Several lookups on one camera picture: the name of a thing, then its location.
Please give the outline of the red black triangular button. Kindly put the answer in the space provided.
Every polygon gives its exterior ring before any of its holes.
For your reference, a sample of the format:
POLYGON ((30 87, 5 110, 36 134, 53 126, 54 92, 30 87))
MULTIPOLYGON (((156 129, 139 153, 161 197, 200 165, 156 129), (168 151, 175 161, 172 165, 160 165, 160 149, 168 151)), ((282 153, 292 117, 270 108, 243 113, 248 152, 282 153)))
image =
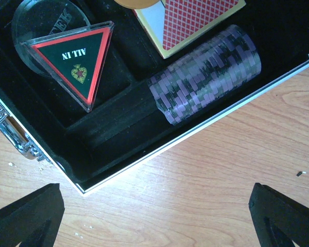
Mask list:
POLYGON ((94 106, 114 23, 102 22, 21 43, 87 112, 94 106))

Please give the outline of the clear round dealer button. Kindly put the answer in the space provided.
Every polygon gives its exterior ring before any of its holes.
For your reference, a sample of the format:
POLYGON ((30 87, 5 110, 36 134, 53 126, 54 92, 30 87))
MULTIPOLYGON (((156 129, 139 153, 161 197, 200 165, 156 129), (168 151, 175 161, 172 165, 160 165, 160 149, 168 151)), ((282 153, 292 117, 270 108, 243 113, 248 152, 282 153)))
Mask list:
POLYGON ((21 44, 31 39, 89 25, 87 16, 71 1, 22 1, 12 19, 12 40, 21 60, 33 72, 48 77, 47 71, 21 44))

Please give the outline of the tall purple chip stack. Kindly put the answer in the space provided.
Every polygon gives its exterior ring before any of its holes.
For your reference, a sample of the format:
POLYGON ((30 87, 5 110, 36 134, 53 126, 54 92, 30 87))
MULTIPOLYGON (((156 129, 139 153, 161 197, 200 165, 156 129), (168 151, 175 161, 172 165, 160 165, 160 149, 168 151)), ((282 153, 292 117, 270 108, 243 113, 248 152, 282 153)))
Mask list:
POLYGON ((176 125, 260 74, 254 42, 231 25, 148 81, 157 108, 176 125))

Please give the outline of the aluminium poker case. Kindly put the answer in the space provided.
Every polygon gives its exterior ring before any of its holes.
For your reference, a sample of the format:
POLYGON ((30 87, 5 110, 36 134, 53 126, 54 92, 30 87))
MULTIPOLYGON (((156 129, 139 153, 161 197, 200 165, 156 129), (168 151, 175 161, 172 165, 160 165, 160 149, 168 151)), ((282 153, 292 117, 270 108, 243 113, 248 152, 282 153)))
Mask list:
POLYGON ((198 41, 163 60, 134 14, 114 1, 77 1, 91 21, 116 24, 95 109, 86 113, 62 87, 32 72, 11 36, 19 1, 0 1, 0 131, 23 154, 48 160, 83 193, 160 153, 309 67, 309 1, 247 1, 198 41), (262 72, 188 120, 171 125, 146 81, 231 24, 260 50, 262 72))

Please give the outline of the orange blue round button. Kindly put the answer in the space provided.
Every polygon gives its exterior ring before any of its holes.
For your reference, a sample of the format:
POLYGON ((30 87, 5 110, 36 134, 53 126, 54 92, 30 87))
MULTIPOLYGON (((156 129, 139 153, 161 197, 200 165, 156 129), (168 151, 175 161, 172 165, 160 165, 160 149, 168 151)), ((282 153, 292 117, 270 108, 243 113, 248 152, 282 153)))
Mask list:
POLYGON ((119 5, 130 9, 143 9, 156 4, 159 0, 115 0, 119 5))

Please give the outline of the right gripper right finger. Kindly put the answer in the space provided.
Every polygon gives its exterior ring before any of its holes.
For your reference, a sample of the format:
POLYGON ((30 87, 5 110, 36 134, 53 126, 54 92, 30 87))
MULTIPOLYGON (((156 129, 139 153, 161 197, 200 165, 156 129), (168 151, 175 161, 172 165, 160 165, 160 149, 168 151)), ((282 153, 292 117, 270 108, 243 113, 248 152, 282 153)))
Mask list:
POLYGON ((249 210, 260 246, 309 246, 309 208, 255 183, 249 210))

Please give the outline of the playing card deck box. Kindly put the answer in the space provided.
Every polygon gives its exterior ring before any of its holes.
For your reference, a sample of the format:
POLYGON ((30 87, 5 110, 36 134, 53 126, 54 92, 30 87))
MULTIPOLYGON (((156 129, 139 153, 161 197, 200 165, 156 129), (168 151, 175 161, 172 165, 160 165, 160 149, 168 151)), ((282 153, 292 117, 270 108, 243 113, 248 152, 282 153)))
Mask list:
POLYGON ((167 59, 244 6, 244 0, 158 1, 133 12, 167 59))

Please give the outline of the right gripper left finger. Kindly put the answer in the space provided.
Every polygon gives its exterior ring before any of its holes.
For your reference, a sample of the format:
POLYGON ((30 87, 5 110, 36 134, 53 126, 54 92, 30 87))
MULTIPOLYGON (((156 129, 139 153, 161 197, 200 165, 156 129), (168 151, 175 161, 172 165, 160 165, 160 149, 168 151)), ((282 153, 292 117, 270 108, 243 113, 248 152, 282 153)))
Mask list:
POLYGON ((58 183, 1 208, 0 246, 53 246, 64 211, 58 183))

